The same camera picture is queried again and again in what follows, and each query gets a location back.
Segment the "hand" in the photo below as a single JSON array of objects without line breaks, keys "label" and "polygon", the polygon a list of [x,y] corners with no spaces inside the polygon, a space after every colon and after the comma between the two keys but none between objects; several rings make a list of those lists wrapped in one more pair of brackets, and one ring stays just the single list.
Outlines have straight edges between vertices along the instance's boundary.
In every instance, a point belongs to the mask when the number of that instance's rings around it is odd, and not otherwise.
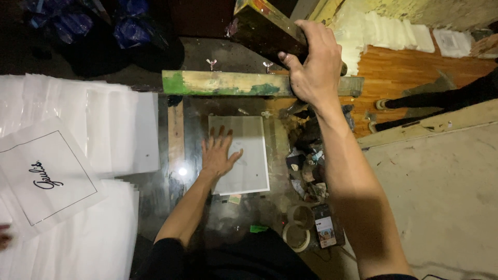
[{"label": "hand", "polygon": [[309,55],[303,65],[295,55],[280,52],[278,57],[289,68],[290,84],[296,96],[319,111],[339,104],[337,88],[341,77],[341,51],[334,32],[322,23],[297,20],[308,39]]},{"label": "hand", "polygon": [[7,246],[12,241],[12,236],[3,232],[10,228],[10,225],[0,225],[0,252],[7,249]]},{"label": "hand", "polygon": [[233,130],[229,130],[226,137],[223,136],[224,130],[225,126],[221,126],[220,133],[215,141],[215,128],[212,127],[209,133],[210,137],[207,146],[206,140],[202,139],[202,171],[213,175],[215,178],[227,174],[227,172],[234,167],[234,163],[241,158],[244,153],[244,150],[241,149],[238,152],[234,152],[230,158],[228,158],[228,149],[232,144]]},{"label": "hand", "polygon": [[493,34],[489,37],[482,38],[481,40],[473,44],[469,56],[478,56],[496,47],[497,45],[498,34]]}]

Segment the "black cursive text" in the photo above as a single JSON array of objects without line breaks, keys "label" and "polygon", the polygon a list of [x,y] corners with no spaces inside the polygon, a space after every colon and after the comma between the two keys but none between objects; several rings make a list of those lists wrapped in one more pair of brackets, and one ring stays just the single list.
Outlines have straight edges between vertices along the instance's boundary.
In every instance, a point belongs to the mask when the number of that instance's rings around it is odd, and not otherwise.
[{"label": "black cursive text", "polygon": [[32,164],[31,166],[34,166],[34,167],[33,167],[33,169],[30,169],[29,172],[40,173],[40,177],[41,177],[41,181],[38,181],[38,182],[36,180],[33,181],[33,184],[35,186],[42,188],[42,189],[49,190],[49,189],[53,189],[55,186],[63,186],[64,185],[61,182],[53,182],[50,179],[50,177],[47,175],[47,173],[45,172],[45,169],[43,168],[43,166],[41,166],[41,162],[37,161],[35,164]]}]

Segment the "dark clothing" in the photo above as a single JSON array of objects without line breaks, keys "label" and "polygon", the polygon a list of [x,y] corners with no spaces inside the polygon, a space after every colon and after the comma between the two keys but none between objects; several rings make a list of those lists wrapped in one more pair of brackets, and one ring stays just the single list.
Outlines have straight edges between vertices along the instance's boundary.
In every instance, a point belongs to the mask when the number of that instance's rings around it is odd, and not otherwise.
[{"label": "dark clothing", "polygon": [[488,75],[475,80],[461,89],[414,94],[386,101],[385,106],[390,109],[439,107],[442,110],[426,116],[376,124],[375,129],[383,131],[495,98],[498,98],[498,67]]},{"label": "dark clothing", "polygon": [[[247,235],[235,244],[187,254],[173,238],[159,240],[135,280],[166,279],[318,279],[273,230]],[[372,280],[416,280],[385,275]]]}]

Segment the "white paper sheet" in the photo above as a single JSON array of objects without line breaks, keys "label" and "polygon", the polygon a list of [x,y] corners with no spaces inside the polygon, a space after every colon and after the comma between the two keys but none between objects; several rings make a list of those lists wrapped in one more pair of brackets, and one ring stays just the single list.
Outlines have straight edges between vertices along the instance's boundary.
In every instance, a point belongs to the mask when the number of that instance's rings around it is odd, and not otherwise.
[{"label": "white paper sheet", "polygon": [[24,240],[105,198],[78,144],[57,117],[0,139],[0,196]]},{"label": "white paper sheet", "polygon": [[209,128],[216,130],[221,125],[225,131],[234,131],[228,155],[244,149],[244,154],[234,168],[221,177],[213,194],[229,195],[270,190],[266,146],[263,134],[262,117],[216,117],[209,116]]}]

